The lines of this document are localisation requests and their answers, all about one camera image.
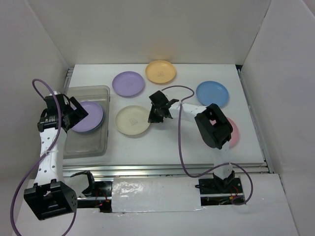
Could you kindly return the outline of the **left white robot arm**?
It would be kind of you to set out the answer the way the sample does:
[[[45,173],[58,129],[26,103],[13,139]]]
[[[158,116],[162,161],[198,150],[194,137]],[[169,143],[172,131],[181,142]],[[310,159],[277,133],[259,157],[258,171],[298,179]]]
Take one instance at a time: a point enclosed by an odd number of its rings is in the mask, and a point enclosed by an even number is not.
[[[73,213],[77,210],[75,191],[63,177],[63,149],[67,132],[88,112],[74,97],[55,92],[46,96],[37,128],[41,138],[41,161],[33,186],[24,190],[24,200],[38,220]]]

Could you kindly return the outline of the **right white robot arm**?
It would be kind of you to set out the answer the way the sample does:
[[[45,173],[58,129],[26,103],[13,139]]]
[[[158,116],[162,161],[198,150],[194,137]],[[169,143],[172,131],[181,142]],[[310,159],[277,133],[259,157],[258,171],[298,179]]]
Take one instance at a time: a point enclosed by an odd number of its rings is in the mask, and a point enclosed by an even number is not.
[[[151,110],[148,118],[149,123],[161,123],[165,118],[178,120],[178,150],[184,172],[189,177],[201,177],[205,173],[191,175],[184,165],[181,148],[181,121],[186,120],[197,125],[203,142],[210,147],[214,167],[212,168],[214,186],[219,192],[226,192],[235,178],[230,158],[230,141],[233,127],[217,104],[209,106],[197,106],[185,103],[183,100],[171,99],[161,91],[149,96]]]

